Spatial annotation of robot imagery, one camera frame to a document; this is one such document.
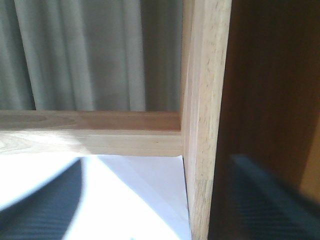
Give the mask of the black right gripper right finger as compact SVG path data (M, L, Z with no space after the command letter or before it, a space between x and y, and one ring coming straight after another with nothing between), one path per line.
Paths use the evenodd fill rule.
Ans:
M242 154L213 191L211 240L318 240L320 205Z

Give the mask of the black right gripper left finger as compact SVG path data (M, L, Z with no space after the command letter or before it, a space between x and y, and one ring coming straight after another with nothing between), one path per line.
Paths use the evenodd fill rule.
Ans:
M61 240L78 208L83 186L80 159L44 186L0 212L2 240Z

